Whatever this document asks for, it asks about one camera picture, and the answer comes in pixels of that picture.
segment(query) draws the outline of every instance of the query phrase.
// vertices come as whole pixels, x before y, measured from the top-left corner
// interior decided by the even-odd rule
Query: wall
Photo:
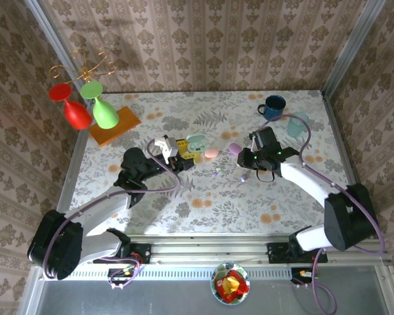
[[[386,1],[331,101],[394,262],[394,1]]]
[[[57,205],[77,138],[48,99],[57,62],[23,1],[0,0],[0,314],[16,313],[28,246]]]
[[[321,89],[366,0],[44,0],[67,47],[111,48],[108,92]]]

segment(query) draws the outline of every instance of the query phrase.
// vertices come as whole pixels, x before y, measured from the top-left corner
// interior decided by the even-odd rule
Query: mug
[[[274,121],[277,119],[272,118],[282,115],[285,106],[286,101],[284,98],[280,95],[271,95],[265,99],[265,104],[258,106],[257,110],[265,119]]]

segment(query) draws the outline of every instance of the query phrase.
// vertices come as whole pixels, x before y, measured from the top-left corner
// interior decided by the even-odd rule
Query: cable
[[[133,281],[134,278],[136,278],[139,273],[140,273],[140,263],[138,260],[133,259],[133,258],[113,258],[113,257],[104,257],[104,258],[100,258],[103,261],[133,261],[136,264],[135,270],[134,270],[134,274],[131,276],[130,279],[127,280],[127,282],[125,284],[123,284],[123,287],[129,285],[130,282]],[[122,272],[124,272],[124,269],[121,269],[117,272],[114,272],[111,277],[110,277],[110,284],[113,284],[113,280],[116,276],[120,275]]]
[[[273,179],[272,179],[272,180],[269,180],[269,181],[267,181],[267,180],[261,180],[261,179],[259,178],[258,172],[259,172],[259,170],[257,170],[257,171],[255,172],[255,174],[257,175],[257,179],[258,179],[260,182],[274,182],[274,173],[273,173],[273,172],[271,172],[271,175],[273,176]]]
[[[308,166],[306,164],[306,162],[303,160],[303,155],[302,152],[304,151],[304,149],[308,146],[308,143],[311,139],[311,128],[309,128],[309,125],[307,124],[306,121],[304,121],[303,119],[301,119],[300,117],[297,117],[295,115],[281,115],[280,117],[291,117],[291,118],[295,118],[297,120],[299,120],[300,122],[302,122],[302,124],[304,124],[308,130],[308,137],[307,140],[305,141],[305,143],[302,145],[301,150],[299,151],[299,161],[302,164],[302,167],[305,168],[306,170],[308,170],[310,173],[314,174],[316,177],[318,177],[319,179],[323,180],[324,182],[326,182],[327,184],[329,184],[330,186],[336,188],[337,190],[339,190],[342,194],[344,194],[356,207],[359,208],[359,210],[361,210],[361,212],[364,214],[364,216],[369,220],[369,222],[371,223],[371,225],[374,227],[375,233],[378,236],[378,239],[380,240],[380,250],[379,251],[369,251],[367,249],[361,248],[357,245],[355,245],[354,247],[356,247],[359,251],[362,251],[363,253],[367,253],[367,254],[371,254],[371,255],[382,255],[385,252],[385,241],[383,239],[383,234],[382,231],[380,230],[380,227],[378,226],[378,224],[375,222],[374,218],[372,218],[372,215],[370,215],[370,213],[361,205],[361,203],[359,203],[351,194],[349,194],[344,188],[342,188],[341,186],[339,186],[338,184],[334,183],[332,180],[330,180],[329,178],[325,177],[323,174],[319,173],[318,171],[314,170],[313,168],[311,168],[310,166]],[[270,123],[272,120],[277,120],[277,117],[274,117],[272,119],[267,120],[264,124],[262,124],[259,128],[259,130],[261,128],[263,128],[264,126],[266,126],[268,123]],[[324,248],[321,248],[318,250],[318,253],[315,257],[314,260],[314,264],[313,264],[313,273],[315,273],[315,269],[318,266],[318,260],[320,259],[320,255],[321,253],[324,251]],[[318,284],[315,282],[315,275],[313,276],[313,282],[312,282],[312,286],[313,286],[313,293],[314,293],[314,299],[315,302],[318,306],[318,308],[325,314],[325,315],[334,315],[337,312],[337,300],[334,297],[334,294],[324,285]],[[322,305],[320,304],[320,301],[318,299],[318,295],[317,295],[317,289],[316,287],[321,287],[323,290],[325,290],[329,296],[331,296],[334,300],[334,309],[331,313],[327,313],[325,311],[325,309],[322,307]]]
[[[147,144],[146,150],[149,153],[150,157],[163,169],[165,169],[168,173],[171,173],[171,175],[173,175],[177,181],[176,185],[172,188],[168,188],[168,189],[159,189],[159,190],[124,190],[124,191],[120,191],[120,192],[113,192],[112,194],[108,194],[106,196],[103,196],[93,202],[91,202],[89,205],[86,205],[84,208],[80,209],[79,211],[76,211],[75,213],[73,213],[72,215],[70,215],[66,220],[63,221],[63,223],[57,228],[57,230],[55,231],[53,237],[50,240],[50,243],[47,247],[47,250],[45,251],[45,255],[44,255],[44,260],[42,263],[42,270],[43,270],[43,276],[44,278],[48,278],[48,279],[55,279],[55,277],[52,277],[50,275],[48,275],[47,273],[47,263],[48,263],[48,259],[50,257],[50,252],[51,249],[53,248],[53,245],[55,243],[55,241],[57,240],[57,237],[60,235],[61,231],[64,229],[64,227],[74,218],[78,217],[80,214],[86,212],[87,210],[89,210],[90,208],[96,206],[97,204],[99,204],[100,202],[109,199],[111,197],[114,196],[118,196],[118,195],[122,195],[122,194],[144,194],[144,193],[163,193],[163,192],[172,192],[176,189],[178,189],[181,185],[181,180],[179,178],[179,176],[177,174],[175,174],[171,169],[169,169],[169,167],[167,167],[165,164],[163,164],[161,161],[159,161],[150,151],[150,145],[154,143],[154,139],[149,141],[149,143]]]

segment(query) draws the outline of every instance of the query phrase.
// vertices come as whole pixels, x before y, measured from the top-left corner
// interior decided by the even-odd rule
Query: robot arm
[[[257,150],[244,148],[238,156],[238,165],[253,170],[272,171],[278,177],[294,182],[313,196],[324,208],[324,224],[306,228],[290,236],[297,254],[323,247],[335,247],[340,251],[375,234],[374,227],[358,207],[333,186],[328,186],[308,172],[293,148],[282,149],[270,127],[257,130],[250,135]],[[374,209],[367,189],[361,184],[346,186],[339,184],[372,215]]]
[[[194,166],[193,159],[184,159],[179,155],[176,140],[173,138],[157,138],[155,145],[162,149],[156,156],[160,162],[166,163],[174,173],[180,173]],[[129,209],[138,203],[147,187],[146,179],[165,171],[153,159],[148,159],[139,148],[128,149],[123,156],[121,172],[117,181],[106,192],[72,209],[67,213],[49,211],[42,219],[28,249],[28,258],[35,264],[43,266],[45,252],[66,218],[79,213],[67,223],[52,246],[47,260],[47,274],[58,280],[69,276],[77,265],[103,257],[130,257],[131,253],[142,254],[144,263],[150,257],[150,244],[135,244],[124,233],[105,229],[100,224],[120,211]]]

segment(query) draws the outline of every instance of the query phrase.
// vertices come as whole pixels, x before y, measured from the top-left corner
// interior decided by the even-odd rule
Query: table
[[[128,106],[142,121],[110,144],[99,148],[89,138],[77,177],[71,208],[107,190],[116,180],[126,149],[145,151],[150,139],[168,135],[176,139],[191,133],[206,135],[206,144],[220,149],[213,160],[201,157],[193,169],[180,173],[181,188],[167,194],[146,194],[136,206],[103,223],[126,234],[178,233],[292,233],[323,222],[323,209],[295,184],[276,178],[259,182],[255,171],[236,166],[228,147],[250,146],[248,134],[264,118],[257,113],[269,95],[283,96],[285,113],[305,112],[313,136],[305,159],[333,180],[347,182],[324,101],[319,91],[198,92],[105,94],[117,110]],[[271,123],[282,147],[301,148],[307,133],[287,135],[288,119]],[[216,168],[221,170],[212,177]],[[246,175],[245,182],[240,180]],[[271,174],[261,174],[270,180]],[[146,182],[151,188],[169,188],[175,181],[162,174]]]

